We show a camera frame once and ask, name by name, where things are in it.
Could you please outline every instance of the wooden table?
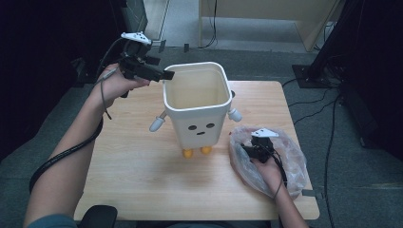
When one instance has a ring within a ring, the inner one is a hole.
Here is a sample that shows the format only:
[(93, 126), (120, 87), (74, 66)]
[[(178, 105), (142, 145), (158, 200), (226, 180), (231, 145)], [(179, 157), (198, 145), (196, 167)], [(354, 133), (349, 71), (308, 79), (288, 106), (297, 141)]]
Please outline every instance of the wooden table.
[[(283, 129), (296, 143), (297, 134), (278, 82), (230, 82), (236, 92), (232, 107), (239, 123), (225, 119), (219, 142), (209, 155), (194, 151), (185, 159), (169, 117), (157, 132), (148, 127), (160, 115), (163, 84), (135, 89), (108, 110), (95, 144), (86, 188), (74, 218), (92, 205), (118, 209), (123, 220), (253, 220), (278, 219), (275, 204), (245, 186), (229, 161), (228, 133), (237, 125)], [(306, 189), (312, 189), (309, 182)], [(314, 197), (295, 204), (305, 219), (317, 219)]]

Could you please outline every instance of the cable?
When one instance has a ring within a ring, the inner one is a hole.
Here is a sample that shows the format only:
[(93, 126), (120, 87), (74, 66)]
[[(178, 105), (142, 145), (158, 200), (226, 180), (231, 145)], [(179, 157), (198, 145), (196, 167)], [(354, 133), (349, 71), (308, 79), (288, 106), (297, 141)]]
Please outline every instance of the cable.
[(276, 163), (276, 165), (278, 166), (279, 171), (280, 171), (280, 173), (281, 173), (281, 177), (282, 177), (282, 179), (283, 179), (284, 185), (285, 185), (285, 187), (287, 187), (287, 182), (288, 182), (288, 180), (287, 180), (287, 175), (285, 174), (284, 167), (282, 166), (281, 155), (280, 155), (275, 149), (274, 149), (274, 151), (272, 152), (272, 151), (270, 151), (268, 148), (266, 148), (266, 147), (265, 147), (264, 145), (262, 145), (262, 144), (259, 144), (259, 146), (260, 146), (261, 148), (263, 148), (264, 150), (266, 150), (266, 151), (269, 153), (270, 157), (272, 157), (272, 158), (275, 160), (275, 163)]
[(213, 37), (211, 38), (210, 42), (204, 47), (198, 47), (199, 49), (204, 49), (212, 46), (214, 42), (218, 42), (217, 40), (217, 28), (216, 28), (216, 16), (217, 16), (217, 0), (214, 4), (214, 16), (213, 16)]
[(305, 118), (313, 117), (313, 116), (315, 116), (316, 114), (319, 114), (320, 112), (323, 111), (323, 109), (324, 109), (326, 106), (329, 106), (329, 105), (331, 105), (332, 103), (335, 103), (337, 99), (338, 99), (338, 97), (337, 97), (334, 101), (332, 101), (332, 102), (326, 104), (325, 106), (323, 106), (318, 112), (316, 112), (316, 113), (314, 113), (314, 114), (311, 114), (311, 115), (308, 115), (308, 116), (304, 116), (304, 117), (302, 117), (302, 118), (296, 120), (296, 121), (294, 122), (294, 125), (297, 124), (298, 122), (302, 121), (302, 120), (305, 119)]
[(102, 70), (103, 70), (103, 67), (104, 67), (104, 64), (105, 64), (105, 61), (106, 61), (106, 58), (107, 58), (107, 56), (110, 54), (110, 51), (111, 51), (119, 42), (121, 42), (122, 40), (124, 40), (123, 37), (118, 38), (118, 39), (117, 39), (116, 41), (114, 41), (114, 42), (112, 43), (112, 45), (109, 47), (109, 49), (108, 49), (107, 52), (105, 53), (104, 57), (102, 58), (100, 65), (98, 66), (97, 74), (96, 74), (97, 76), (101, 74), (101, 72), (102, 72)]
[(333, 88), (331, 87), (331, 88), (326, 89), (326, 91), (323, 93), (322, 98), (319, 99), (319, 100), (311, 101), (311, 102), (297, 102), (297, 103), (293, 103), (293, 104), (288, 105), (288, 107), (293, 106), (293, 105), (312, 104), (312, 103), (316, 103), (316, 102), (323, 101), (323, 99), (325, 99), (326, 93), (327, 93), (329, 90), (331, 90), (331, 89), (333, 89)]
[[(98, 70), (97, 70), (97, 75), (101, 74), (101, 70), (103, 68), (103, 64), (106, 61), (107, 56), (109, 55), (110, 51), (116, 46), (116, 44), (118, 44), (120, 41), (124, 40), (124, 38), (120, 37), (119, 39), (117, 39), (115, 42), (113, 42), (113, 44), (109, 47), (109, 49), (107, 50), (106, 54), (104, 55), (104, 58), (102, 59)], [(102, 100), (103, 100), (103, 104), (104, 104), (104, 108), (107, 114), (107, 117), (111, 120), (112, 118), (110, 117), (109, 113), (106, 110), (106, 103), (105, 103), (105, 98), (104, 98), (104, 89), (103, 89), (103, 83), (104, 80), (106, 80), (107, 78), (109, 78), (113, 73), (115, 73), (115, 71), (118, 68), (113, 68), (111, 69), (107, 74), (105, 74), (99, 81), (97, 81), (93, 87), (95, 87), (98, 83), (101, 83), (101, 94), (102, 94)], [(33, 186), (35, 185), (35, 183), (38, 181), (38, 179), (41, 177), (41, 175), (43, 173), (45, 173), (53, 164), (55, 164), (56, 162), (60, 161), (61, 159), (71, 155), (72, 153), (80, 150), (81, 148), (83, 148), (84, 146), (88, 145), (89, 143), (91, 143), (92, 141), (94, 141), (99, 134), (101, 133), (102, 127), (104, 124), (104, 119), (101, 119), (97, 129), (95, 130), (94, 134), (92, 134), (88, 139), (86, 139), (85, 141), (71, 147), (70, 149), (56, 155), (55, 157), (49, 159), (48, 161), (46, 161), (44, 164), (42, 164), (36, 171), (35, 173), (32, 175), (32, 177), (30, 178), (29, 181), (29, 192), (32, 191)]]
[[(323, 29), (323, 43), (326, 43), (326, 40), (327, 40), (326, 39), (326, 28), (329, 28), (329, 31), (330, 31), (331, 29), (333, 29), (335, 27), (335, 25), (336, 25), (336, 22), (332, 22), (332, 24), (330, 26), (329, 25), (325, 26), (325, 28)], [(321, 50), (321, 47), (319, 47), (317, 44), (315, 44), (314, 49)]]
[(30, 178), (29, 192), (30, 193), (32, 192), (32, 189), (33, 189), (33, 186), (35, 185), (35, 183), (38, 181), (38, 179), (41, 177), (41, 175), (43, 173), (45, 173), (53, 164), (55, 164), (56, 162), (60, 161), (61, 159), (65, 158), (65, 157), (71, 155), (72, 153), (82, 149), (83, 147), (85, 147), (86, 145), (88, 145), (89, 143), (94, 141), (101, 133), (103, 125), (104, 125), (104, 119), (101, 119), (100, 123), (98, 124), (97, 129), (88, 139), (71, 147), (68, 150), (65, 150), (64, 152), (56, 155), (55, 157), (49, 159), (44, 164), (42, 164)]
[(335, 224), (334, 224), (332, 213), (331, 213), (331, 210), (330, 210), (330, 204), (329, 204), (329, 198), (328, 198), (328, 167), (329, 167), (330, 149), (332, 147), (333, 138), (335, 136), (336, 101), (338, 100), (339, 97), (340, 97), (340, 95), (338, 95), (336, 97), (335, 102), (333, 104), (332, 133), (331, 133), (331, 136), (330, 136), (329, 145), (328, 145), (328, 149), (327, 149), (327, 153), (326, 153), (325, 174), (324, 174), (324, 184), (323, 184), (324, 185), (324, 191), (325, 191), (325, 200), (326, 200), (326, 205), (327, 205), (327, 211), (328, 211), (329, 220), (330, 220), (330, 223), (332, 225), (332, 228), (335, 228)]
[(298, 78), (292, 79), (290, 81), (285, 82), (281, 87), (285, 87), (287, 84), (292, 83), (293, 81), (298, 80)]

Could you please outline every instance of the person's right hand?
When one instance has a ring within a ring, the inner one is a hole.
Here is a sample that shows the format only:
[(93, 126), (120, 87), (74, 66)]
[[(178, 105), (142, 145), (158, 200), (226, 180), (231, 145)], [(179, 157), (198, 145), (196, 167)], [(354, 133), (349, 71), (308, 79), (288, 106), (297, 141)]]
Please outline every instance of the person's right hand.
[(264, 182), (266, 182), (273, 196), (278, 190), (278, 186), (282, 183), (281, 172), (273, 158), (269, 158), (266, 163), (261, 163), (257, 159), (251, 159), (251, 162), (257, 167)]
[[(101, 73), (98, 80), (102, 80), (103, 76), (106, 75), (110, 70), (119, 67), (118, 64), (109, 65)], [(124, 77), (122, 72), (117, 68), (115, 73), (113, 73), (108, 79), (104, 80), (102, 87), (103, 93), (101, 91), (101, 83), (97, 84), (91, 91), (90, 98), (91, 101), (96, 104), (103, 106), (103, 96), (106, 103), (106, 107), (110, 107), (116, 98), (119, 98), (127, 91), (134, 88), (139, 88), (143, 86), (148, 86), (150, 82), (146, 79), (136, 79), (129, 80)]]

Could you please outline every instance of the forearm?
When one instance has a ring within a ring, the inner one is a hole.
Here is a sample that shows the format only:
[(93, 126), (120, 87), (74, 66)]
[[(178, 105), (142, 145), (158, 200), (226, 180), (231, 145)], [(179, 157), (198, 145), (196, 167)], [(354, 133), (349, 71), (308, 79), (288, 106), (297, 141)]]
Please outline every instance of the forearm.
[(278, 214), (282, 224), (287, 227), (308, 227), (302, 215), (294, 205), (287, 188), (282, 183), (275, 197)]
[[(95, 132), (103, 113), (103, 109), (93, 105), (88, 98), (50, 157), (88, 139)], [(29, 199), (25, 225), (50, 214), (73, 216), (84, 190), (93, 147), (94, 142), (91, 142), (56, 162), (38, 179)]]

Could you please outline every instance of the clear plastic bag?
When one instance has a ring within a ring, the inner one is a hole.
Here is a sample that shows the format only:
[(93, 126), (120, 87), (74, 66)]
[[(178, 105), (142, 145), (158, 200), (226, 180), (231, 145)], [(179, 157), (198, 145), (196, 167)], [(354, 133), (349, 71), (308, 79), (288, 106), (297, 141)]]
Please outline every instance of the clear plastic bag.
[(278, 133), (278, 137), (271, 137), (275, 150), (281, 155), (285, 174), (287, 176), (287, 189), (290, 196), (295, 199), (308, 182), (306, 158), (295, 142), (284, 131), (257, 126), (238, 126), (231, 131), (230, 160), (231, 165), (239, 174), (242, 181), (252, 188), (272, 198), (270, 192), (257, 167), (250, 162), (246, 151), (240, 146), (252, 140), (251, 133), (266, 128)]

